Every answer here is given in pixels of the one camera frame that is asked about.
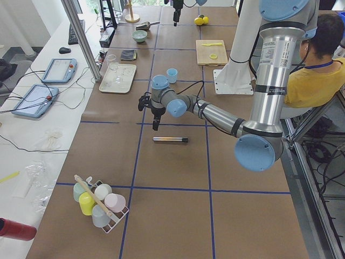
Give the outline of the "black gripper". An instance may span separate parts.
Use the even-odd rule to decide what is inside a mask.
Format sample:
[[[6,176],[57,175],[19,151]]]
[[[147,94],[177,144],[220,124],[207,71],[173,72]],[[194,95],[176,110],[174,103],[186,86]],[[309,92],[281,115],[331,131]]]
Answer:
[[[161,116],[165,114],[165,107],[154,101],[150,97],[149,92],[145,92],[140,98],[139,98],[139,103],[138,103],[138,110],[143,111],[144,108],[148,108],[151,110],[152,114],[154,115],[154,120],[153,120],[153,130],[157,131],[157,127],[160,125],[161,121]]]
[[[181,10],[183,9],[184,0],[173,0],[173,8],[175,9],[173,15],[174,26],[180,21]]]

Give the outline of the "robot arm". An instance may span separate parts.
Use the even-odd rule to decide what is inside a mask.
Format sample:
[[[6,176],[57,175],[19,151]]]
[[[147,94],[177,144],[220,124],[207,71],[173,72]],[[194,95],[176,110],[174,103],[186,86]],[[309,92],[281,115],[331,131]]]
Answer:
[[[194,4],[187,5],[185,4],[184,0],[164,0],[164,5],[170,5],[174,8],[173,13],[173,26],[177,26],[180,22],[181,11],[183,7],[192,8],[195,5],[202,6],[207,2],[207,0],[195,0]]]
[[[297,41],[316,33],[318,1],[244,1],[229,62],[216,71],[217,93],[243,93],[250,87],[249,63],[254,42],[263,39],[249,120],[239,118],[197,95],[176,93],[166,76],[151,81],[151,93],[139,99],[138,109],[150,109],[153,129],[161,116],[191,112],[220,131],[237,138],[234,155],[246,169],[269,169],[283,152],[281,111]]]

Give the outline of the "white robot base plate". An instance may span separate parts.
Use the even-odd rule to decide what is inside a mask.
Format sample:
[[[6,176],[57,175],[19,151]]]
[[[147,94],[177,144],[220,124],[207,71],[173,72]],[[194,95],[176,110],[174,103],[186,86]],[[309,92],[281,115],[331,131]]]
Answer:
[[[251,74],[248,68],[233,70],[223,68],[213,71],[216,94],[253,95]]]

